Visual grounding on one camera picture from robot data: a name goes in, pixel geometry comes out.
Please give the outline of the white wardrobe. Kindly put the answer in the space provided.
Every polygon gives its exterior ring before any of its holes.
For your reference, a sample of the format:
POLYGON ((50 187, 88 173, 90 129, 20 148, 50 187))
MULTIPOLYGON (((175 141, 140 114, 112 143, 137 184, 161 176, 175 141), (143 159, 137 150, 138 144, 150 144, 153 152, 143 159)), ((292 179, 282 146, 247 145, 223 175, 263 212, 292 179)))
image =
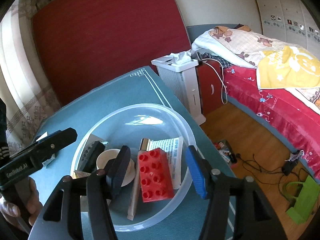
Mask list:
POLYGON ((319 27, 301 0, 256 0, 263 35, 298 44, 319 57, 319 27))

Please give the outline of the white remote control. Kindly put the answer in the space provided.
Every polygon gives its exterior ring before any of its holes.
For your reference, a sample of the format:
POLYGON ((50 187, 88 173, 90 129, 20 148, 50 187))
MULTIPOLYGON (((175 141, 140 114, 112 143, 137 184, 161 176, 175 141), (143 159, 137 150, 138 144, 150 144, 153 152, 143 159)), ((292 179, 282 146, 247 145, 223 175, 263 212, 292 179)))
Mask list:
POLYGON ((98 156, 107 149, 107 146, 109 146, 108 141, 90 134, 80 152, 80 159, 76 169, 87 173, 93 172, 96 169, 98 156))

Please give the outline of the printed paper leaflet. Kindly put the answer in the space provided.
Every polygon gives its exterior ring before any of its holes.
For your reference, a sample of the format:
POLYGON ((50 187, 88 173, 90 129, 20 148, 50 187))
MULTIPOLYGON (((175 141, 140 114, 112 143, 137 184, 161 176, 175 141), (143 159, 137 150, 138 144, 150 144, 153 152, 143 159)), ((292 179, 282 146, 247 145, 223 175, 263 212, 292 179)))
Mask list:
POLYGON ((163 140, 152 140, 148 145, 149 151, 160 148, 167 153, 172 185, 175 190, 178 190, 181 186, 181 160, 183 142, 183 137, 177 137, 163 140))

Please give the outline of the teal table mat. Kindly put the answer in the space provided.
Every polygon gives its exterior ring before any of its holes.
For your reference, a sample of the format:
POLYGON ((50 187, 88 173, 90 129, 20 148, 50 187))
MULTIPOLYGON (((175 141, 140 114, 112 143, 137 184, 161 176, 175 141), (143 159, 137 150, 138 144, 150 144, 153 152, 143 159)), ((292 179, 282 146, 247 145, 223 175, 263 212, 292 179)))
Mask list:
MULTIPOLYGON (((211 166, 228 176, 233 172, 189 112, 149 67, 124 74, 62 107, 45 119, 38 131, 76 130, 76 142, 62 149, 45 168, 33 174, 40 201, 45 203, 59 180, 78 165, 87 138, 95 135, 109 148, 129 146, 135 157, 143 138, 184 138, 211 166)), ((133 221, 127 219, 131 186, 111 203, 111 216, 119 239, 198 239, 208 201, 203 200, 182 165, 182 185, 173 200, 140 203, 133 221)))

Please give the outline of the yellow blanket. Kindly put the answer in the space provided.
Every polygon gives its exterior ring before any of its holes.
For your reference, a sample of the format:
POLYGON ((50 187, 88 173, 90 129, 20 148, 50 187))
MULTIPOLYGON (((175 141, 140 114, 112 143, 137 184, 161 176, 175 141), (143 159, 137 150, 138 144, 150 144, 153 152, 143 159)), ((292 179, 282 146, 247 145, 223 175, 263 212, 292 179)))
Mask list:
POLYGON ((263 51, 257 66, 257 85, 261 89, 318 88, 319 59, 295 46, 263 51))

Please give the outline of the patterned beige curtain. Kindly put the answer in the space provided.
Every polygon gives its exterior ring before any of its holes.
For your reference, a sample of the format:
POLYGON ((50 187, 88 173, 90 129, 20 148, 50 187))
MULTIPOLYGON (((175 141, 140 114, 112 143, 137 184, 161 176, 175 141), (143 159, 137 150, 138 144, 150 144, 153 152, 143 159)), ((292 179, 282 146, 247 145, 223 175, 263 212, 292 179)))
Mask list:
POLYGON ((31 20, 50 0, 15 0, 1 20, 1 99, 7 143, 14 154, 30 144, 41 122, 60 109, 38 56, 31 20))

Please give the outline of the white yellow medicine box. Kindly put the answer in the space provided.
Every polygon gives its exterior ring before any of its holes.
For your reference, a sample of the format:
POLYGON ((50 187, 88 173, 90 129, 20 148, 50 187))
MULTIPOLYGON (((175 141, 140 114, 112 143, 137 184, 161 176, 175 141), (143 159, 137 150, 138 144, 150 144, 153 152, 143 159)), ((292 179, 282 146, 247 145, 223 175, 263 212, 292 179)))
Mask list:
POLYGON ((88 212, 88 198, 87 198, 87 178, 90 173, 74 170, 73 178, 78 180, 77 189, 80 192, 80 210, 81 212, 88 212))

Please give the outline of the red bed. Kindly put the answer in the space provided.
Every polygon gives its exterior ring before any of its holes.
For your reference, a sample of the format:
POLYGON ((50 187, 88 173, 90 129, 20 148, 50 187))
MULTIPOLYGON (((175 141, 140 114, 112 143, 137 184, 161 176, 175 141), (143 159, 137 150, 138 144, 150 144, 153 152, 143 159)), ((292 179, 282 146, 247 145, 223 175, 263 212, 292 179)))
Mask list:
POLYGON ((255 69, 224 69, 228 101, 268 129, 319 181, 319 114, 284 89, 259 89, 255 69))

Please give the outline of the red toy brick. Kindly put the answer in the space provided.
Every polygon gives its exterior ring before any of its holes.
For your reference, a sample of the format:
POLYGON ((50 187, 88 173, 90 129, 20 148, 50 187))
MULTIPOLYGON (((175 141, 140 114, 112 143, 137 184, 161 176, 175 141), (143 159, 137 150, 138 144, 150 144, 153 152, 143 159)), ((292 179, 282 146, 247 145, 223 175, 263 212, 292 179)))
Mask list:
POLYGON ((143 152, 138 156, 140 187, 144 203, 167 200, 174 197, 167 154, 160 148, 143 152))

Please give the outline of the red upright mattress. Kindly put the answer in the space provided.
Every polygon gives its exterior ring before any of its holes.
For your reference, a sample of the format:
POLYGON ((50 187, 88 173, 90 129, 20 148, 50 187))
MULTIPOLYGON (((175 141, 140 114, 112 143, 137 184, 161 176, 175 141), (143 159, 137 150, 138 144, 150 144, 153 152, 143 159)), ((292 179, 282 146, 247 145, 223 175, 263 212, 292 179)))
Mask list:
POLYGON ((31 22, 44 72, 63 105, 190 48, 175 0, 54 0, 31 22))

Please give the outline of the small box on floor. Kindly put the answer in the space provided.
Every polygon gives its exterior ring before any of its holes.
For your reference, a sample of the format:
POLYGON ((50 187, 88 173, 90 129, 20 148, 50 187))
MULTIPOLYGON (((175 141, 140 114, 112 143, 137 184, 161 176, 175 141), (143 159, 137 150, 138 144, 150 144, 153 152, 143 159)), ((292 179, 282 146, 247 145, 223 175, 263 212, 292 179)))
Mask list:
POLYGON ((236 158, 236 154, 226 139, 214 142, 214 146, 229 167, 234 167, 237 165, 238 160, 236 158))

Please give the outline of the beige cream tube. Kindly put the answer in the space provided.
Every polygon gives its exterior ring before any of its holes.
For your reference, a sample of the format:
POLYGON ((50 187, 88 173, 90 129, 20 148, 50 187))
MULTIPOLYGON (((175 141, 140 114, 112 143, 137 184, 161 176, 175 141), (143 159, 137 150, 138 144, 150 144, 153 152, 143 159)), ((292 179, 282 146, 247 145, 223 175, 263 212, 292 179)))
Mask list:
POLYGON ((139 156, 141 153, 144 153, 147 151, 148 146, 150 143, 150 139, 143 138, 140 143, 139 151, 137 154, 137 161, 136 161, 136 167, 135 167, 135 179, 133 182, 133 187, 131 191, 131 199, 129 203, 129 207, 127 210, 127 219, 133 221, 136 211, 137 211, 137 205, 138 205, 138 199, 140 194, 140 167, 139 167, 139 156))

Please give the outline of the clear plastic bowl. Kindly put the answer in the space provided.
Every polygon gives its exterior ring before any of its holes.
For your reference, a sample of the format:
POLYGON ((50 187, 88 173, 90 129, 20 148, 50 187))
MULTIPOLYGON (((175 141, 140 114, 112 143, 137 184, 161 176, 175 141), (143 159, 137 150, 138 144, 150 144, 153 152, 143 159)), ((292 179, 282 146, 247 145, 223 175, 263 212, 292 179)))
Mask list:
POLYGON ((103 117, 81 139, 71 164, 71 174, 77 170, 80 152, 90 134, 109 142, 107 149, 96 161, 105 165, 113 160, 121 147, 126 145, 131 151, 131 160, 127 168, 121 192, 111 201, 109 211, 117 232, 130 232, 149 228, 168 217, 181 204, 191 187, 192 178, 184 160, 184 152, 195 145, 195 137, 186 120, 173 109, 153 103, 140 103, 123 107, 103 117), (181 186, 174 189, 174 197, 167 200, 144 203, 139 197, 136 215, 133 221, 127 219, 127 210, 135 179, 135 167, 140 143, 143 138, 163 140, 183 137, 181 160, 181 186))

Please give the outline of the white air purifier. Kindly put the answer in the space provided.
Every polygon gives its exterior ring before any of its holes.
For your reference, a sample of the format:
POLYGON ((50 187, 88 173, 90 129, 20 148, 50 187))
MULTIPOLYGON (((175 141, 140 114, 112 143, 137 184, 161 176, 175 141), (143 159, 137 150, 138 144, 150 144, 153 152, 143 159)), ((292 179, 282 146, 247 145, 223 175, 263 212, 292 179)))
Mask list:
POLYGON ((172 57, 165 55, 153 59, 151 64, 156 66, 163 82, 173 91, 198 125, 203 124, 206 118, 202 114, 199 85, 196 67, 199 62, 192 59, 185 64, 172 64, 172 57))

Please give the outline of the white tissue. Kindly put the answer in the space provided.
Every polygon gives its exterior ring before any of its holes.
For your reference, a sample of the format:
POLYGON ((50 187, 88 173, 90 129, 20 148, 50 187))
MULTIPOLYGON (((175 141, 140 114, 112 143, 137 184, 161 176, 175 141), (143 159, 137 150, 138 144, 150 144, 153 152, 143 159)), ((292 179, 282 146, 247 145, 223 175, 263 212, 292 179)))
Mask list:
POLYGON ((172 57, 172 64, 181 65, 191 61, 190 51, 182 51, 180 53, 171 53, 169 56, 172 57))

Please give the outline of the red bedside cabinet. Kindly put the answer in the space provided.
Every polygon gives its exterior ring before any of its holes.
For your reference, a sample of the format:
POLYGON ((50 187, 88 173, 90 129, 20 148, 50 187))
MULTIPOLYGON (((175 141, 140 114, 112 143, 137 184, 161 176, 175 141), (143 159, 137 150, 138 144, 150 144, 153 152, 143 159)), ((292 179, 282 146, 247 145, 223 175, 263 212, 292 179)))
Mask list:
POLYGON ((207 60, 196 68, 202 114, 207 116, 223 105, 222 69, 214 60, 207 60))

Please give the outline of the green plastic stool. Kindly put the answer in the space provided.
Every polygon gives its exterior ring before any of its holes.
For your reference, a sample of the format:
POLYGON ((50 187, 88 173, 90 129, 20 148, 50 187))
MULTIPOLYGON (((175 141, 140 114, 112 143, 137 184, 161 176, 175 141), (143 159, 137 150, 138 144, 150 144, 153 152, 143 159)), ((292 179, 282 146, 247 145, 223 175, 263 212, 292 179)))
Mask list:
POLYGON ((305 181, 293 181, 284 185, 283 195, 288 200, 293 200, 294 205, 286 213, 296 223, 305 223, 310 217, 313 207, 319 197, 319 185, 308 175, 305 181), (301 186, 298 196, 288 192, 288 187, 301 186))

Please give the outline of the floral white quilt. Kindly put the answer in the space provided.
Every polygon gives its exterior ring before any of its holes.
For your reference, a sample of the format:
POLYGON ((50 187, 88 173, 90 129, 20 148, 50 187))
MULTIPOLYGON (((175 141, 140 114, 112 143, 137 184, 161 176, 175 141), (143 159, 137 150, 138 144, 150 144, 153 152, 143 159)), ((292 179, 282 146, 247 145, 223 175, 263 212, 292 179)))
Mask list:
POLYGON ((247 25, 239 29, 215 26, 198 36, 191 45, 194 52, 201 49, 211 51, 232 65, 252 69, 256 69, 258 63, 265 57, 264 52, 280 52, 285 48, 307 53, 308 58, 317 59, 313 53, 300 45, 255 33, 247 25))

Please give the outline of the white blue medicine box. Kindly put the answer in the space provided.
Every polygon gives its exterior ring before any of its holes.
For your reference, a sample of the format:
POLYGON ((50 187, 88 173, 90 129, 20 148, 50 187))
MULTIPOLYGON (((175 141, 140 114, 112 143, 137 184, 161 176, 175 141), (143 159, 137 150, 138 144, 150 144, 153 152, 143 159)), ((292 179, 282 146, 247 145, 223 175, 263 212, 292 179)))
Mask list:
MULTIPOLYGON (((48 137, 48 132, 44 132, 42 135, 38 136, 35 140, 35 142, 39 142, 42 139, 45 139, 48 137)), ((51 164, 56 159, 56 154, 50 152, 50 150, 44 150, 43 151, 43 157, 42 157, 42 165, 44 167, 47 167, 49 164, 51 164)))

